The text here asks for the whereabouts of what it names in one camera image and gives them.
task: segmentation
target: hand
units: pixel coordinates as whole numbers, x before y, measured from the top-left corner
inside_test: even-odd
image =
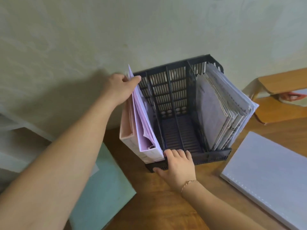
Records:
[[[104,86],[102,96],[117,106],[129,98],[140,81],[140,76],[133,77],[128,81],[123,74],[112,74]]]
[[[180,193],[186,182],[196,180],[195,166],[191,153],[183,150],[164,151],[169,163],[169,170],[163,171],[160,168],[154,168],[154,172],[166,181],[166,183],[176,192]]]

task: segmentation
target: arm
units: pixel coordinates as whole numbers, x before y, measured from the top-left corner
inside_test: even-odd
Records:
[[[1,194],[1,229],[64,228],[95,164],[113,109],[141,79],[124,80],[124,75],[112,75],[104,94]]]
[[[256,222],[240,213],[224,201],[215,197],[196,180],[195,167],[190,152],[166,150],[169,170],[154,168],[169,186],[182,194],[182,197],[197,211],[212,230],[264,230]]]

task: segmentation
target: white notebook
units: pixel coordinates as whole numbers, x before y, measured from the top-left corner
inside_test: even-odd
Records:
[[[221,177],[292,230],[307,230],[307,158],[249,132]]]

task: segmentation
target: forearm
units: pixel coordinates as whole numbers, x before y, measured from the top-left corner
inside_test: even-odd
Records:
[[[4,229],[63,229],[102,144],[113,104],[100,97],[0,196]]]
[[[183,189],[182,196],[212,230],[264,230],[252,219],[211,194],[198,182],[188,184]]]

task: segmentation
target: person's left hand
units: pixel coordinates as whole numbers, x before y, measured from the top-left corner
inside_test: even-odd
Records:
[[[123,74],[112,74],[104,86],[102,96],[117,106],[129,98],[140,81],[140,76],[133,77],[128,81],[128,78]]]

